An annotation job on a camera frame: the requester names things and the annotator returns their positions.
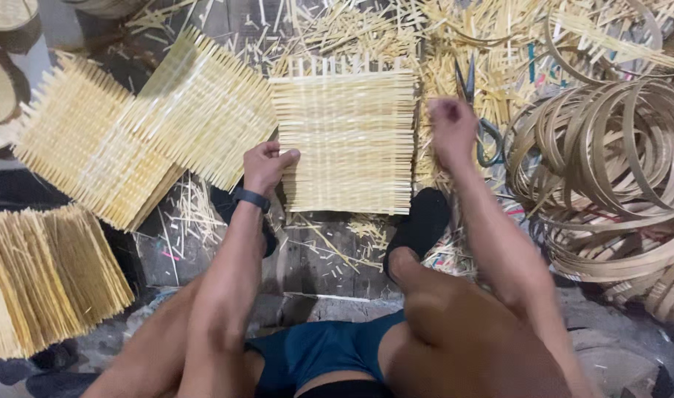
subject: watch strap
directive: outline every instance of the watch strap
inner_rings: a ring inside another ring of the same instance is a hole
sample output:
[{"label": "watch strap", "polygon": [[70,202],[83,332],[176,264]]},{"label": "watch strap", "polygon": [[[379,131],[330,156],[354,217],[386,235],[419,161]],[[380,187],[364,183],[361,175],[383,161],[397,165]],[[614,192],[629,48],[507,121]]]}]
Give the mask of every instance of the watch strap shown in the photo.
[{"label": "watch strap", "polygon": [[234,190],[234,202],[244,200],[249,203],[253,203],[258,206],[264,213],[268,213],[268,209],[271,208],[271,201],[264,198],[262,195],[259,195],[253,191],[243,189],[242,187],[236,187]]}]

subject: foot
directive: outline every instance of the foot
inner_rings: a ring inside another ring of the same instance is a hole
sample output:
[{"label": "foot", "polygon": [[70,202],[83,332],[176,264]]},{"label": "foot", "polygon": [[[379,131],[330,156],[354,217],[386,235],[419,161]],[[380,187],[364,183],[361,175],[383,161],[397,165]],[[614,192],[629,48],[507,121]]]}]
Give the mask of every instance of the foot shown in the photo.
[{"label": "foot", "polygon": [[[232,216],[234,215],[234,210],[236,210],[236,202],[234,202],[234,195],[228,191],[218,189],[217,187],[212,186],[209,193],[209,199],[214,204],[214,207],[217,209],[217,212],[222,216],[222,220],[227,224],[231,224]],[[263,237],[265,238],[265,254],[263,258],[270,257],[275,250],[278,241],[273,236],[271,228],[268,226],[268,222],[263,218]]]},{"label": "foot", "polygon": [[442,237],[450,221],[450,207],[442,192],[425,188],[411,199],[409,215],[396,227],[396,234],[389,242],[384,256],[384,272],[389,273],[389,255],[397,247],[408,247],[421,261]]}]

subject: wooden floor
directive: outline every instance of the wooden floor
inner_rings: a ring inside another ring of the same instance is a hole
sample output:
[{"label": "wooden floor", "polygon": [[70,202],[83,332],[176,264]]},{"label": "wooden floor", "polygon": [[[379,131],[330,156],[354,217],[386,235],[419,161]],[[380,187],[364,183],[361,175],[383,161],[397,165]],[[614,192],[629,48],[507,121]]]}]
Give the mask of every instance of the wooden floor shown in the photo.
[{"label": "wooden floor", "polygon": [[[201,26],[199,15],[204,14],[208,0],[199,1],[192,13],[190,22],[195,26]],[[169,6],[172,0],[157,2],[157,6]],[[306,8],[314,5],[322,7],[321,1],[306,0],[298,2]],[[279,8],[279,0],[263,0],[265,19],[271,25],[275,22]],[[189,7],[175,15],[170,22],[173,31],[180,31]],[[246,15],[250,15],[251,21],[261,26],[261,11],[258,0],[225,0],[214,1],[211,12],[202,31],[216,41],[223,43],[233,38],[235,32],[239,32],[240,38],[258,37],[262,33],[252,24],[246,24]],[[281,25],[280,29],[286,35],[292,34],[289,25]],[[165,38],[162,32],[150,32],[153,36]],[[94,57],[104,65],[107,65],[117,81],[129,90],[138,91],[142,88],[147,78],[166,55],[165,44],[144,35],[132,35],[132,38],[123,40],[123,53],[126,57],[111,52],[96,52]],[[237,43],[237,51],[243,48],[242,39]],[[178,215],[170,202],[163,200],[160,205],[163,213],[171,216]],[[357,238],[354,233],[347,229],[349,213],[316,212],[304,213],[304,216],[320,226],[320,232],[328,237],[331,243],[344,255],[352,258],[362,258],[362,250],[368,245],[367,238]],[[175,242],[179,231],[166,225],[169,240]],[[184,258],[176,256],[177,260],[170,259],[167,255],[165,240],[158,237],[164,236],[160,222],[160,212],[151,214],[147,222],[136,235],[137,247],[143,271],[148,285],[174,286],[186,285],[195,276],[203,272],[210,262],[218,245],[212,242],[185,239]],[[225,233],[225,229],[219,228],[218,234]],[[279,248],[270,258],[263,263],[262,293],[280,294],[282,292],[297,292],[306,294],[331,294],[346,297],[359,297],[365,299],[397,298],[400,297],[398,287],[391,282],[380,269],[361,265],[355,269],[344,264],[338,256],[329,256],[329,253],[314,250],[295,242],[315,241],[316,247],[328,249],[322,238],[313,230],[288,229],[287,236],[280,236]],[[376,251],[370,260],[381,262],[378,256],[383,251]]]}]

